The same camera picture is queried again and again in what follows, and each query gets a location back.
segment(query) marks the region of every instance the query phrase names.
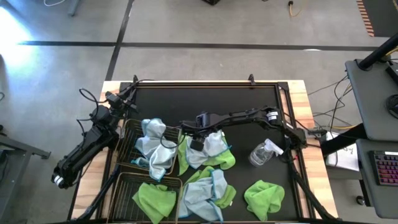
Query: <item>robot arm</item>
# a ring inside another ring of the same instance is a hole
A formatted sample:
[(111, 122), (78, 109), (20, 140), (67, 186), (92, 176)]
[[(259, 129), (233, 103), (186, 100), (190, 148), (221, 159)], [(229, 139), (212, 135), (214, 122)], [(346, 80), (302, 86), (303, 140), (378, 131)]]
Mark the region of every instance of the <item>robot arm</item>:
[(84, 168), (95, 155), (102, 151), (105, 147), (113, 148), (118, 139), (119, 134), (116, 128), (120, 119), (128, 109), (136, 110), (135, 95), (137, 81), (131, 83), (128, 87), (115, 95), (106, 92), (106, 101), (110, 107), (107, 108), (99, 105), (91, 116), (93, 126), (84, 133), (85, 140), (76, 146), (71, 153), (60, 160), (54, 168), (51, 181), (61, 189), (67, 189), (74, 185), (79, 171)]
[(307, 146), (305, 133), (302, 129), (294, 129), (282, 120), (280, 110), (265, 106), (261, 109), (251, 109), (235, 113), (218, 115), (203, 113), (196, 117), (195, 121), (183, 121), (181, 130), (183, 134), (192, 137), (190, 147), (201, 151), (205, 138), (223, 127), (256, 123), (264, 129), (276, 129), (288, 136), (292, 141), (292, 147), (302, 149)]

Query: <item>black floor stripe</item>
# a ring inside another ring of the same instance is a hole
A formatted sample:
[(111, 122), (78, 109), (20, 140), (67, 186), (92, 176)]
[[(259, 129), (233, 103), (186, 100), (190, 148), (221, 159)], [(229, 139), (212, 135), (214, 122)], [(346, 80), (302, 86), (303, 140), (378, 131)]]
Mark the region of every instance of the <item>black floor stripe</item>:
[(333, 51), (373, 51), (378, 47), (367, 46), (317, 46), (317, 45), (267, 45), (267, 44), (196, 44), (196, 43), (146, 43), (124, 42), (121, 47), (142, 48), (185, 48), (185, 49), (259, 49), (259, 50), (333, 50)]
[(122, 41), (124, 38), (124, 34), (126, 33), (127, 24), (129, 23), (130, 12), (131, 12), (133, 2), (134, 2), (134, 0), (129, 0), (129, 2), (127, 4), (126, 12), (124, 13), (122, 25), (120, 27), (118, 39), (116, 41), (116, 46), (113, 50), (113, 54), (111, 57), (111, 62), (109, 63), (108, 71), (106, 72), (105, 81), (112, 80), (114, 68), (116, 66), (116, 62), (118, 61), (120, 47), (121, 47), (121, 44), (122, 44)]
[(87, 47), (113, 47), (115, 42), (80, 42), (80, 41), (22, 41), (18, 45), (30, 46), (87, 46)]

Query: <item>rgb keyboard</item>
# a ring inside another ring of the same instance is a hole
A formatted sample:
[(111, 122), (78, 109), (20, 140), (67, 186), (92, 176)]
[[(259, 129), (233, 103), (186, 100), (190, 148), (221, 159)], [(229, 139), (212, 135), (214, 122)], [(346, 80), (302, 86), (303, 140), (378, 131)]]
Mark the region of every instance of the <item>rgb keyboard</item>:
[(398, 153), (371, 151), (369, 154), (377, 184), (398, 186)]

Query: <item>metal wire rack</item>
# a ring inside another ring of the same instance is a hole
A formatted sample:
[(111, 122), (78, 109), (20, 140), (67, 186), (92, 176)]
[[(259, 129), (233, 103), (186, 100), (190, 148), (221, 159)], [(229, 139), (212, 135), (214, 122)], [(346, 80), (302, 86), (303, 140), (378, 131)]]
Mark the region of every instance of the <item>metal wire rack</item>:
[(177, 223), (180, 192), (182, 192), (182, 181), (174, 177), (163, 177), (160, 182), (152, 179), (146, 174), (122, 172), (116, 183), (116, 190), (111, 200), (111, 209), (108, 213), (108, 221), (121, 220), (127, 222), (151, 223), (149, 217), (142, 211), (132, 196), (138, 191), (142, 183), (162, 184), (167, 190), (177, 193), (175, 206), (168, 217), (164, 217), (161, 223)]
[[(124, 124), (124, 127), (125, 127), (124, 137), (119, 140), (118, 145), (116, 146), (116, 149), (119, 151), (117, 163), (122, 166), (128, 166), (135, 169), (148, 170), (148, 168), (140, 167), (136, 164), (131, 163), (133, 159), (138, 159), (140, 157), (143, 157), (141, 152), (134, 148), (137, 139), (144, 136), (144, 133), (141, 128), (141, 121), (136, 119), (129, 119)], [(177, 144), (178, 133), (179, 133), (178, 129), (166, 126), (164, 136), (167, 140)], [(177, 156), (173, 158), (172, 166), (166, 170), (165, 175), (170, 175), (173, 172), (176, 158)]]

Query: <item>floor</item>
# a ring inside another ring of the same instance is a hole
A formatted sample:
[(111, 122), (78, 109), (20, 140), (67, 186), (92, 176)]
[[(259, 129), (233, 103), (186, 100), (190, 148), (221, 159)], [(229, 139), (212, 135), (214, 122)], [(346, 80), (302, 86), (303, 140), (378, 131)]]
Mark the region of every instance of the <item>floor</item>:
[[(104, 80), (131, 80), (133, 75), (156, 80), (244, 80), (252, 73), (261, 80), (305, 80), (310, 93), (342, 79), (345, 61), (364, 58), (369, 49), (386, 40), (367, 35), (355, 0), (308, 0), (295, 18), (289, 17), (287, 1), (276, 0), (221, 0), (216, 6), (201, 0), (82, 0), (75, 17), (67, 16), (69, 3), (45, 7), (41, 0), (3, 0), (0, 6), (0, 91), (6, 94), (0, 102), (0, 124), (14, 139), (52, 151), (47, 161), (32, 158), (9, 223), (66, 219), (73, 189), (58, 189), (50, 176), (57, 161), (81, 141), (75, 119), (87, 117), (94, 107), (80, 96), (81, 87), (99, 96)], [(131, 4), (131, 13), (126, 14)], [(130, 17), (123, 33), (120, 28), (125, 15)], [(27, 45), (15, 44), (27, 40)], [(51, 41), (74, 42), (75, 46)], [(112, 46), (121, 41), (286, 48)], [(77, 42), (93, 43), (81, 46)], [(303, 50), (306, 47), (300, 46), (304, 45), (336, 48)], [(361, 50), (353, 51), (352, 46)], [(337, 88), (338, 94), (347, 84), (345, 81)], [(335, 105), (333, 88), (309, 98), (314, 113)], [(344, 102), (346, 106), (336, 116), (360, 123), (352, 93)], [(321, 125), (330, 120), (327, 116), (315, 119)], [(331, 180), (331, 186), (340, 218), (393, 223), (379, 219), (373, 209), (355, 204), (354, 197), (361, 194), (358, 181)]]

